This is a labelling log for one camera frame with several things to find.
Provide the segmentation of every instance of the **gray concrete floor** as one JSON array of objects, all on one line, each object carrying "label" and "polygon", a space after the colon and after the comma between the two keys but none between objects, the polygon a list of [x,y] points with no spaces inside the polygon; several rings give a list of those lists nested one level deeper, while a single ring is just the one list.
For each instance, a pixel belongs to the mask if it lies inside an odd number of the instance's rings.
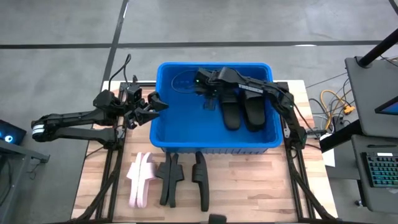
[{"label": "gray concrete floor", "polygon": [[[0,0],[0,45],[110,44],[121,3]],[[131,1],[119,42],[381,40],[396,29],[397,22],[388,0]],[[127,74],[135,74],[140,80],[155,80],[157,67],[166,61],[264,62],[272,67],[274,79],[302,79],[308,86],[345,72],[346,57],[363,55],[371,48],[118,49],[113,71],[128,53],[132,60]],[[0,50],[0,119],[29,132],[30,121],[44,114],[92,109],[108,54],[109,49]],[[395,55],[398,47],[384,54]],[[308,97],[319,99],[324,89],[337,91],[346,79],[342,76],[313,86],[307,89]],[[320,112],[316,104],[311,106],[313,112]],[[356,118],[356,113],[346,117],[350,121]],[[68,220],[87,142],[56,140],[40,144],[28,135],[23,145],[51,154],[51,158],[37,169],[35,180],[26,175],[12,222]],[[395,216],[356,208],[353,202],[359,199],[359,193],[355,182],[331,180],[331,187],[340,218],[398,223]]]}]

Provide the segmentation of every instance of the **black robotic arm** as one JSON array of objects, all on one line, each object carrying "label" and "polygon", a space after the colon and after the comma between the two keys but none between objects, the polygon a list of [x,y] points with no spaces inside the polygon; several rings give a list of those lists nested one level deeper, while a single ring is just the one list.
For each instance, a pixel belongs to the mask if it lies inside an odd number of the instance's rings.
[{"label": "black robotic arm", "polygon": [[113,126],[120,116],[124,117],[127,128],[134,129],[138,125],[153,120],[159,116],[158,111],[169,106],[160,100],[157,92],[148,95],[148,102],[142,98],[142,89],[136,83],[124,84],[126,100],[115,97],[109,90],[102,91],[94,100],[93,111],[49,114],[37,121],[32,121],[32,137],[38,142],[53,141],[58,138],[94,140],[101,143],[105,149],[118,146],[119,132],[115,128],[102,130],[69,128],[84,124]]},{"label": "black robotic arm", "polygon": [[300,126],[294,112],[294,96],[278,83],[244,77],[232,68],[223,67],[217,72],[200,68],[195,77],[195,84],[196,93],[207,96],[214,96],[216,92],[221,92],[226,88],[240,88],[266,96],[290,129],[287,147],[297,150],[304,149],[307,133]]}]

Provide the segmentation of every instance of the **white logo on bin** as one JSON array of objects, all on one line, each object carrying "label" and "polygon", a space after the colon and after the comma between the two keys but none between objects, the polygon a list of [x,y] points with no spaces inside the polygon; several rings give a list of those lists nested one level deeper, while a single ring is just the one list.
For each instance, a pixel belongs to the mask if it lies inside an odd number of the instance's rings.
[{"label": "white logo on bin", "polygon": [[249,90],[249,91],[253,91],[256,93],[263,93],[262,89],[259,88],[254,88],[254,87],[250,87],[250,86],[246,86],[246,85],[242,85],[242,84],[238,84],[239,88],[245,89],[245,90]]}]

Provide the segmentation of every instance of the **blue bin rim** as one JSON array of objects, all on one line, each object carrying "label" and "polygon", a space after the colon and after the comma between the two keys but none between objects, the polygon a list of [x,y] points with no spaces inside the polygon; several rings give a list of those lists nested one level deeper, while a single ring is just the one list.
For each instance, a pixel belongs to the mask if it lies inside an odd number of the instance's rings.
[{"label": "blue bin rim", "polygon": [[[234,67],[245,67],[245,66],[259,66],[259,67],[264,67],[267,70],[267,78],[270,82],[273,82],[272,78],[272,70],[269,65],[266,63],[262,62],[164,62],[161,65],[159,65],[157,69],[157,76],[156,76],[156,91],[159,91],[159,86],[161,86],[162,79],[159,73],[164,69],[164,67],[171,66],[171,65],[204,65],[204,66],[209,66],[209,65],[217,65],[217,66],[234,66]],[[282,144],[282,125],[280,123],[280,118],[279,114],[276,113],[275,109],[274,114],[273,114],[273,120],[274,120],[274,126],[277,128],[277,138],[275,141],[272,142],[267,142],[267,143],[246,143],[244,146],[240,146],[239,144],[231,145],[230,142],[162,142],[158,141],[156,138],[156,130],[155,128],[152,128],[154,126],[157,126],[157,123],[159,122],[158,119],[155,119],[151,122],[151,127],[150,127],[150,134],[149,134],[149,139],[150,142],[155,146],[155,147],[189,147],[192,148],[193,144],[200,144],[201,148],[209,147],[209,148],[215,148],[215,147],[233,147],[233,148],[250,148],[250,147],[261,147],[261,148],[270,148],[270,147],[278,147]]]}]

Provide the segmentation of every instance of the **black sandal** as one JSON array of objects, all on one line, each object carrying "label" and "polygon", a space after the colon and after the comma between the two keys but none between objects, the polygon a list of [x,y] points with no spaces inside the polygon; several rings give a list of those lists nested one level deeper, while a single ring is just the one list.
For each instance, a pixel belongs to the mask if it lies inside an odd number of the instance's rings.
[{"label": "black sandal", "polygon": [[235,91],[225,91],[219,95],[218,99],[226,128],[231,131],[238,130],[241,127],[241,117]]},{"label": "black sandal", "polygon": [[240,99],[247,129],[252,132],[264,129],[265,98],[261,94],[244,90],[240,92]]}]

